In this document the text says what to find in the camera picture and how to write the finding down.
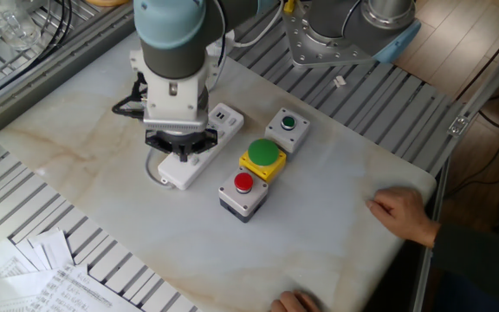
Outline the person's right hand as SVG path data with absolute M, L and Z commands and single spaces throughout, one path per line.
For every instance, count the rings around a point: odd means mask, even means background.
M 421 194 L 407 187 L 390 187 L 375 192 L 366 207 L 396 237 L 432 249 L 441 224 L 425 212 Z

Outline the person's left hand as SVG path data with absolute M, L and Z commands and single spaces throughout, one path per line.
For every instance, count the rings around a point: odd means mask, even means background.
M 284 291 L 270 305 L 271 312 L 321 312 L 314 299 L 299 290 Z

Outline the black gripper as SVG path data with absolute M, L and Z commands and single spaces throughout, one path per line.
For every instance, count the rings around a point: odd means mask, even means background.
M 205 129 L 203 132 L 171 134 L 164 131 L 146 131 L 145 143 L 162 153 L 175 155 L 186 162 L 192 154 L 210 150 L 218 142 L 217 130 Z

